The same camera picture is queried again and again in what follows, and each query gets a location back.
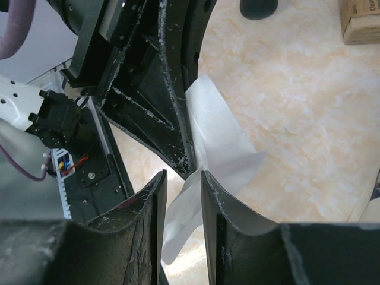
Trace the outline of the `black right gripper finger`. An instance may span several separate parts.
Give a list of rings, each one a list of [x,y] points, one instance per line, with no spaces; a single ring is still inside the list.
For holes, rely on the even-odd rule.
[[[109,1],[102,114],[186,179],[196,169],[185,92],[198,76],[197,1]]]

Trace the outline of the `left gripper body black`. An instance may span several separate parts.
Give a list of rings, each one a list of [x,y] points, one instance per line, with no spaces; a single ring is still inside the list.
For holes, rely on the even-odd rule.
[[[61,71],[68,97],[81,97],[99,84],[113,48],[131,36],[146,1],[49,1],[78,36],[71,64]]]

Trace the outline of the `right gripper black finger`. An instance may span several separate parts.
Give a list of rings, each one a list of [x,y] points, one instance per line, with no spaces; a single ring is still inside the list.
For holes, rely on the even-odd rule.
[[[1,220],[2,284],[166,284],[167,172],[113,209],[70,220]]]
[[[201,174],[210,284],[378,284],[376,223],[276,223]]]

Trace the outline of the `white paper sheet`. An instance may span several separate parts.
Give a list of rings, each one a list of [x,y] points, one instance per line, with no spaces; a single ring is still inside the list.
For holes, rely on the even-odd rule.
[[[166,212],[161,259],[171,264],[194,230],[203,224],[201,173],[209,171],[237,195],[254,177],[266,152],[257,152],[226,101],[207,74],[185,93],[196,154],[196,170]]]

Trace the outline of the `wooden dripper stand brown collar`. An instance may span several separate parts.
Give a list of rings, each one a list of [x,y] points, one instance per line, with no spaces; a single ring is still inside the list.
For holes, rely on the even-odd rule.
[[[240,0],[241,14],[250,20],[262,20],[275,13],[278,0]]]

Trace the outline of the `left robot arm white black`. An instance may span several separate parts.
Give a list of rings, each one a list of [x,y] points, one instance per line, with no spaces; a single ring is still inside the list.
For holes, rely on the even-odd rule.
[[[8,14],[1,37],[1,59],[14,56],[24,44],[34,17],[36,1],[1,1]],[[99,144],[88,109],[63,93],[1,77],[1,119],[14,128],[38,137],[49,149],[63,148],[86,156]]]

